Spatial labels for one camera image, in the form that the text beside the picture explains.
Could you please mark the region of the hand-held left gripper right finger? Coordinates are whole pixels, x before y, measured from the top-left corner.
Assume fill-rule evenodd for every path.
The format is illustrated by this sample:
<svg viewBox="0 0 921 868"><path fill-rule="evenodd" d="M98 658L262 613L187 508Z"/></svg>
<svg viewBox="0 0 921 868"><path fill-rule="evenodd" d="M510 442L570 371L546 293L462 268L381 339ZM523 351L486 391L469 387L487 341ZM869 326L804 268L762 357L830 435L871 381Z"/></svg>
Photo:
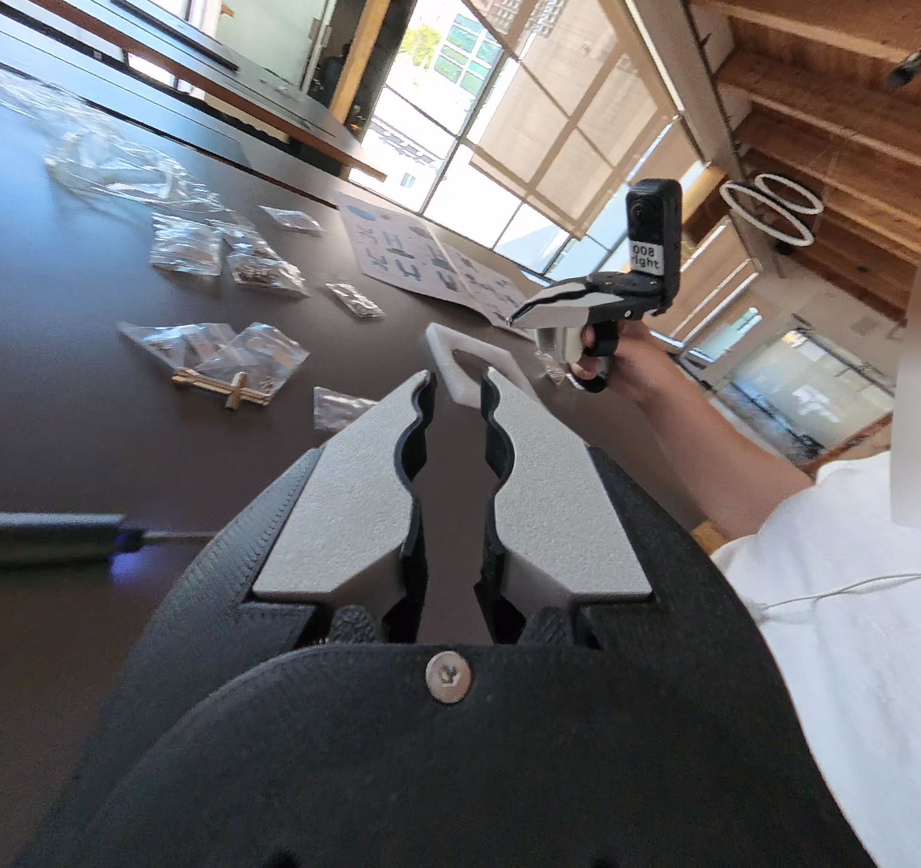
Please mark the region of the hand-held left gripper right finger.
<svg viewBox="0 0 921 868"><path fill-rule="evenodd" d="M474 587L491 638L516 643L557 609L639 604L653 590L589 446L497 369L484 372L488 498Z"/></svg>

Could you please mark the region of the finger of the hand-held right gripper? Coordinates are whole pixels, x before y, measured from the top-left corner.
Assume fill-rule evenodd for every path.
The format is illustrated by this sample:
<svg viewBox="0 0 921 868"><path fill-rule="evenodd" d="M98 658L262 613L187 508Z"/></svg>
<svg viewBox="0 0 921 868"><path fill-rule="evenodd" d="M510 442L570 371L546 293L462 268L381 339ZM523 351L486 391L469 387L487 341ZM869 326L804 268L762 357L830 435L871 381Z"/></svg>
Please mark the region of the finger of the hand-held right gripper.
<svg viewBox="0 0 921 868"><path fill-rule="evenodd" d="M587 277L570 279L542 288L530 298L530 308L588 308L587 302L598 291L597 284Z"/></svg>
<svg viewBox="0 0 921 868"><path fill-rule="evenodd" d="M524 302L508 320L510 327L523 330L581 329L588 322L589 307L581 298L533 298Z"/></svg>

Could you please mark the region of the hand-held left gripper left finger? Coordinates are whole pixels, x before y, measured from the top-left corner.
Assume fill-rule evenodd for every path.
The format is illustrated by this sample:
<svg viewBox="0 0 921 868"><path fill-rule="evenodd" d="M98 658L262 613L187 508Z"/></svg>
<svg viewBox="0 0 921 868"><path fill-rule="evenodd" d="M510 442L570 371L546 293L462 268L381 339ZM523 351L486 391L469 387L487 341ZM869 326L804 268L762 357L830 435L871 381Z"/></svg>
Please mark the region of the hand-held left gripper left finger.
<svg viewBox="0 0 921 868"><path fill-rule="evenodd" d="M427 460L437 379L424 369L336 433L252 586L263 601L361 606L386 640L417 640L428 582L413 481Z"/></svg>

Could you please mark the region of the black electric screwdriver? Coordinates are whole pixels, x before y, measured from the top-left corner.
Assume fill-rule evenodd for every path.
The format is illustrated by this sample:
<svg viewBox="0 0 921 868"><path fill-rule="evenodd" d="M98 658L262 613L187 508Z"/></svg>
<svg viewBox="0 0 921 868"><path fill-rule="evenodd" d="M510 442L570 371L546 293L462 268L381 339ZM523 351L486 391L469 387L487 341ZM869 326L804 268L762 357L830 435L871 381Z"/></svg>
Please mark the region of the black electric screwdriver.
<svg viewBox="0 0 921 868"><path fill-rule="evenodd" d="M3 512L1 569L109 562L148 547L208 543L215 536L216 532L144 529L121 514Z"/></svg>

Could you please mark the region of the person's right forearm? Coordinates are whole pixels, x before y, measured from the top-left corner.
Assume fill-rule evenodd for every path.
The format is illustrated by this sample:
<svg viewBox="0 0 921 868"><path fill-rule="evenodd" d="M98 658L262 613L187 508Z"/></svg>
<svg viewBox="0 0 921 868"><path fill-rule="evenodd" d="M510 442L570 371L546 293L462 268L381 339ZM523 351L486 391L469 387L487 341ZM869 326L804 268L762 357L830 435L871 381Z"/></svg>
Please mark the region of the person's right forearm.
<svg viewBox="0 0 921 868"><path fill-rule="evenodd" d="M678 370L644 383L635 401L681 482L728 540L756 534L783 502L813 486L734 428Z"/></svg>

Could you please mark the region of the dark grey desk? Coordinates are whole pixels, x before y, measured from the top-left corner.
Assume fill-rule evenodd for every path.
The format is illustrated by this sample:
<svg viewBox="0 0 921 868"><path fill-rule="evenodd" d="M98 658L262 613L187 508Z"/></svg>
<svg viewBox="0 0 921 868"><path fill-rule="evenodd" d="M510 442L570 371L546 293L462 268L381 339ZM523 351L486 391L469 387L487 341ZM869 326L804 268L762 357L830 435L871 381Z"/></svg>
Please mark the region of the dark grey desk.
<svg viewBox="0 0 921 868"><path fill-rule="evenodd" d="M435 367L431 322L506 348L547 407L616 459L685 528L701 521L649 425L623 398L556 387L525 339L478 313L361 275L338 211L130 124L295 264L307 298L164 273L151 212L52 179L47 140L2 108L2 511L120 512L135 525L215 532L324 436L313 390L380 400ZM267 408L175 386L121 322L268 323L308 352ZM110 565L2 573L2 866L71 775L122 663L196 545Z"/></svg>

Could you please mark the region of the dark desk with wooden edge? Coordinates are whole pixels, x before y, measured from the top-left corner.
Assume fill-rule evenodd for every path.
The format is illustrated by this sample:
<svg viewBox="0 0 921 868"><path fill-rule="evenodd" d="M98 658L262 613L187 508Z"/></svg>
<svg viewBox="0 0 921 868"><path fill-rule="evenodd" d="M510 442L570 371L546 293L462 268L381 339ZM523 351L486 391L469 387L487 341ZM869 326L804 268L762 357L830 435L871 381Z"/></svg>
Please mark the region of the dark desk with wooden edge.
<svg viewBox="0 0 921 868"><path fill-rule="evenodd" d="M151 0L28 0L347 168L386 173L320 103Z"/></svg>
<svg viewBox="0 0 921 868"><path fill-rule="evenodd" d="M2 6L2 68L68 91L90 105L210 154L294 193L334 206L340 166L292 154L273 137L173 91L29 15Z"/></svg>

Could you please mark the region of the person's right hand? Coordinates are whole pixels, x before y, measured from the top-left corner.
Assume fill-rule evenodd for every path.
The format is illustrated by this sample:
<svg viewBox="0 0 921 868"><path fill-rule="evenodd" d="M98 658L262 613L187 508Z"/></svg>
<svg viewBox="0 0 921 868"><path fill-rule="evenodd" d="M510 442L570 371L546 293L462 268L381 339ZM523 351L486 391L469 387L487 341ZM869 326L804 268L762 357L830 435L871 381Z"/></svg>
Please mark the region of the person's right hand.
<svg viewBox="0 0 921 868"><path fill-rule="evenodd" d="M616 326L617 346L609 357L588 354L596 347L594 332L602 327L582 330L583 353L569 366L582 387L614 391L641 409L664 403L683 390L689 379L641 321L622 319Z"/></svg>

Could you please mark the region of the printed instruction sheet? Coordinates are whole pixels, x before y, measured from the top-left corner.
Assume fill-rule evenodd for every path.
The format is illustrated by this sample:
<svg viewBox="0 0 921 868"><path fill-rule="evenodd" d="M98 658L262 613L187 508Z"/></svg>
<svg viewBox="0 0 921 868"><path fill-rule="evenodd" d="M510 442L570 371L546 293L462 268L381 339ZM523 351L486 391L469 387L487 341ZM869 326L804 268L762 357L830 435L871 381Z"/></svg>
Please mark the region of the printed instruction sheet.
<svg viewBox="0 0 921 868"><path fill-rule="evenodd" d="M509 325L526 298L516 280L438 240L417 217L343 191L334 191L332 199L362 274L472 309L492 326L536 342L534 331Z"/></svg>

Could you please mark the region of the beige roller blind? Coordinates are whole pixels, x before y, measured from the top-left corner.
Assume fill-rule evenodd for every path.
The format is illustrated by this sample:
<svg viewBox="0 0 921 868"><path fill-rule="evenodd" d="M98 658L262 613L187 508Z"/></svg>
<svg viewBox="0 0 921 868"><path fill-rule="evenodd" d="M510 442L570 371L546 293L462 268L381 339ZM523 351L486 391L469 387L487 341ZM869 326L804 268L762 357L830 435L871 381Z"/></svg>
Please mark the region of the beige roller blind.
<svg viewBox="0 0 921 868"><path fill-rule="evenodd" d="M624 0L464 0L511 62L471 165L583 236L676 114Z"/></svg>

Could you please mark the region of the large glass window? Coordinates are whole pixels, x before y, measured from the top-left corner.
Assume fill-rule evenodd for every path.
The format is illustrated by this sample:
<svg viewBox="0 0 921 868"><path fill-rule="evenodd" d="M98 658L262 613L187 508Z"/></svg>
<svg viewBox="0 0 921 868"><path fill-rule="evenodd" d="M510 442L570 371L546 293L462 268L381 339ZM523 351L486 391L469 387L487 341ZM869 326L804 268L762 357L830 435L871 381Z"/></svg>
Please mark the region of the large glass window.
<svg viewBox="0 0 921 868"><path fill-rule="evenodd" d="M627 269L629 188L647 177L676 179L689 217L692 192L703 188L709 165L653 62L676 114L576 237L472 167L472 128L490 118L485 103L498 99L512 64L464 0L415 0L363 140L386 164L376 192L538 278Z"/></svg>

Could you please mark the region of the person's white shirt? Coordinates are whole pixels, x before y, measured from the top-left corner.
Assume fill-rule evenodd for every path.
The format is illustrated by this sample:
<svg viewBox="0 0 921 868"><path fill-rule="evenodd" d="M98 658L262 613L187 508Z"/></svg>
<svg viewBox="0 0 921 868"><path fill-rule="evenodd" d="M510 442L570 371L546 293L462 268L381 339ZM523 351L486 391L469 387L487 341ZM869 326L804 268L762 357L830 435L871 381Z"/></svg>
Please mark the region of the person's white shirt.
<svg viewBox="0 0 921 868"><path fill-rule="evenodd" d="M803 734L879 866L920 864L920 535L890 453L825 465L713 562L752 613Z"/></svg>

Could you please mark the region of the scattered small clear parts bags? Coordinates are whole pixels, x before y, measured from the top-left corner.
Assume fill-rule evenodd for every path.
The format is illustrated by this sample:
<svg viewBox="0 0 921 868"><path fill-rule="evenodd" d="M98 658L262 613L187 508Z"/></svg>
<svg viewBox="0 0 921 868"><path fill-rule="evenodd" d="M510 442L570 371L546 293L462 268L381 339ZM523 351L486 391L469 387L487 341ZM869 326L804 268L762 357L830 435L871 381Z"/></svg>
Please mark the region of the scattered small clear parts bags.
<svg viewBox="0 0 921 868"><path fill-rule="evenodd" d="M152 224L149 263L159 270L218 278L226 266L237 286L294 298L308 296L303 272L282 258L247 222L228 218L195 222L156 214ZM355 267L361 275L372 278L362 274L356 263ZM170 327L124 322L119 330L168 367L175 384L223 397L228 410L243 403L269 405L307 358L300 344L264 322L255 322L237 333L228 324L217 322Z"/></svg>

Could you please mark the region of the crumpled clear plastic wrap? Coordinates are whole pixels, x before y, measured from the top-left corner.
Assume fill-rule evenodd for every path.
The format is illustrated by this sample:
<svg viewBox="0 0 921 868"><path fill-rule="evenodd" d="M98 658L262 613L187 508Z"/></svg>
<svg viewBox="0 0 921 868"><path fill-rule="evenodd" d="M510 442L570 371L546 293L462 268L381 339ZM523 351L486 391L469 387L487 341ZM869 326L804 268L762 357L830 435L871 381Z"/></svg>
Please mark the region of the crumpled clear plastic wrap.
<svg viewBox="0 0 921 868"><path fill-rule="evenodd" d="M112 116L69 91L3 68L1 102L44 134L47 170L75 194L113 196L176 211L229 212L177 160L132 141Z"/></svg>

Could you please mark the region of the white foam frame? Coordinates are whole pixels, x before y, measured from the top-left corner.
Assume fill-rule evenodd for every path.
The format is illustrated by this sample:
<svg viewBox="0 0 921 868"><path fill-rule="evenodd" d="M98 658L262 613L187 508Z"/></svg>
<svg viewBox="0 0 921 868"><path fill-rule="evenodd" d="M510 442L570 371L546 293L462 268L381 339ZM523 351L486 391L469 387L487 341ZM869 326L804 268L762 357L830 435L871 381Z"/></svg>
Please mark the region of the white foam frame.
<svg viewBox="0 0 921 868"><path fill-rule="evenodd" d="M456 361L457 352L482 359L488 367L497 369L517 388L539 401L536 391L524 375L513 355L499 346L432 322L425 330L425 340L438 372L443 378L455 404L479 409L481 384L474 381Z"/></svg>

